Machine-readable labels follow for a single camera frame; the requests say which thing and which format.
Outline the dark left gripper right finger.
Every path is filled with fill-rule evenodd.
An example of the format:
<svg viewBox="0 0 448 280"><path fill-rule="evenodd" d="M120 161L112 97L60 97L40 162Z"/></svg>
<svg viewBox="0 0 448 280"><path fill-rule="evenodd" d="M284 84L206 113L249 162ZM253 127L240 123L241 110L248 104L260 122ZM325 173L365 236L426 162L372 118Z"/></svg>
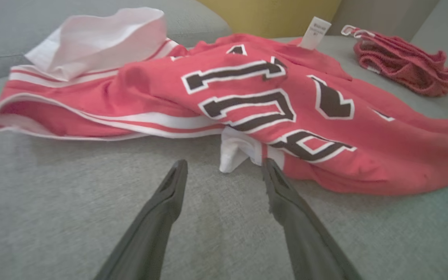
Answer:
<svg viewBox="0 0 448 280"><path fill-rule="evenodd" d="M262 161L270 212L283 227L295 280L362 280L315 211L271 158Z"/></svg>

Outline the grey sofa seat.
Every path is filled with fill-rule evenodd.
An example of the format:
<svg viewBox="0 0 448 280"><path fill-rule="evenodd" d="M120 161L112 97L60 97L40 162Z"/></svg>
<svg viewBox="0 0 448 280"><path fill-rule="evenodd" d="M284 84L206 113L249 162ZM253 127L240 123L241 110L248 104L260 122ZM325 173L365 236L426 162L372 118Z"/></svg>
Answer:
<svg viewBox="0 0 448 280"><path fill-rule="evenodd" d="M220 144L0 132L0 280L94 280L178 159L189 176L160 280L296 280L260 167L220 172ZM362 280L448 280L448 187L391 197L291 183Z"/></svg>

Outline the red Bulls shorts white stripe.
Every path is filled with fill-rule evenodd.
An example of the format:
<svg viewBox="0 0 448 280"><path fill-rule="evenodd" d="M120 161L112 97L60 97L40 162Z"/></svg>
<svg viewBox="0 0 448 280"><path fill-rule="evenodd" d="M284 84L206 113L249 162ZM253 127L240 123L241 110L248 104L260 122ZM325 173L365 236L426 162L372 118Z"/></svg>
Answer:
<svg viewBox="0 0 448 280"><path fill-rule="evenodd" d="M400 37L387 37L352 25L345 25L341 34L357 39L353 50L362 68L422 96L448 95L445 52L429 54Z"/></svg>

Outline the yellow cushion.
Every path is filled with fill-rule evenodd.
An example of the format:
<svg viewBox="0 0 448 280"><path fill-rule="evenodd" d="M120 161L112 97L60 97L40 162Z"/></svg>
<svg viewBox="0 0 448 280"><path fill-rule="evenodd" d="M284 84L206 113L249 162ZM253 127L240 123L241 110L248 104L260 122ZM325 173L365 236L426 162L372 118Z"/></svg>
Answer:
<svg viewBox="0 0 448 280"><path fill-rule="evenodd" d="M314 17L330 22L343 0L197 0L233 33L264 38L302 37Z"/></svg>

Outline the red Bulls jersey white trim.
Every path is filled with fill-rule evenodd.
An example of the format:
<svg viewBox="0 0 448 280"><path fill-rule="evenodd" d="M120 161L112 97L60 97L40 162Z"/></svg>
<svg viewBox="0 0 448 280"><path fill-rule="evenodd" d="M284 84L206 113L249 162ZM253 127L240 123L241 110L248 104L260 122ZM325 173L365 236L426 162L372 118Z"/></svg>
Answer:
<svg viewBox="0 0 448 280"><path fill-rule="evenodd" d="M338 193L448 186L448 119L426 117L291 43L233 34L193 49L164 12L73 16L11 67L0 131L63 140L222 135L220 170L272 158Z"/></svg>

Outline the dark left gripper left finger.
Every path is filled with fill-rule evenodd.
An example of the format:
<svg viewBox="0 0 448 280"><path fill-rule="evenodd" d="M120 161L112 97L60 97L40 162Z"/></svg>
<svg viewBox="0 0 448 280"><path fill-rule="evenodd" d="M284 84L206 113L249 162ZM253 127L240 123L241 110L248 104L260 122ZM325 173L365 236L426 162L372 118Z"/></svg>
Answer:
<svg viewBox="0 0 448 280"><path fill-rule="evenodd" d="M172 225L182 211L187 176L187 161L176 161L94 280L160 280Z"/></svg>

